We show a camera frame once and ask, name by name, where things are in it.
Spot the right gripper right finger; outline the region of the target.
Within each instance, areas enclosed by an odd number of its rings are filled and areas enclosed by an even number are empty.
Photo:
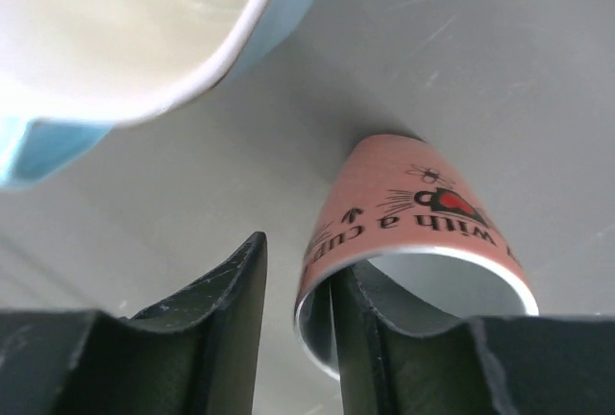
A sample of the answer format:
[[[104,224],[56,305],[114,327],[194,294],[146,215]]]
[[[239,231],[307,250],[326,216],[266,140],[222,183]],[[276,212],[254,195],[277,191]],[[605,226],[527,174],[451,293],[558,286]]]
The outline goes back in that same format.
[[[347,414],[610,414],[614,321],[481,316],[415,327],[428,306],[374,268],[331,279]]]

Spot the light blue mug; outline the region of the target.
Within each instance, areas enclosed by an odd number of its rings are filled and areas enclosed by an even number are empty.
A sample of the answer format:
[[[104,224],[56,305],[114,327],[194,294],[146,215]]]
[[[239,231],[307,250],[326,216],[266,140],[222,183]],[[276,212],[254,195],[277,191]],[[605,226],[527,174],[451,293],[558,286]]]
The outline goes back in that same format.
[[[111,130],[255,65],[314,0],[1,0],[1,185],[25,188]]]

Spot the pink ceramic mug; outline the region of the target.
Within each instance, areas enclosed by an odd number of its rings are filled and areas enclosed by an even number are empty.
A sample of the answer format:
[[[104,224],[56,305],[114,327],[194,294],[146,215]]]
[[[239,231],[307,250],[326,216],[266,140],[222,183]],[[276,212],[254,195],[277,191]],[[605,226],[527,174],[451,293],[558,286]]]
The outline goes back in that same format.
[[[359,142],[321,207],[303,256],[294,327],[337,378],[332,276],[354,267],[395,327],[436,334],[470,316],[539,312],[521,264],[468,183],[417,137]]]

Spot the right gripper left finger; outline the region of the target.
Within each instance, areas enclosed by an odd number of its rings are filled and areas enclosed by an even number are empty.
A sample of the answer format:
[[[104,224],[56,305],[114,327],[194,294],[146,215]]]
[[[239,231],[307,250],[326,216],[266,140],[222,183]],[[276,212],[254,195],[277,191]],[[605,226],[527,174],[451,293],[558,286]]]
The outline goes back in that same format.
[[[255,232],[222,264],[131,318],[1,313],[5,414],[249,414],[267,277]]]

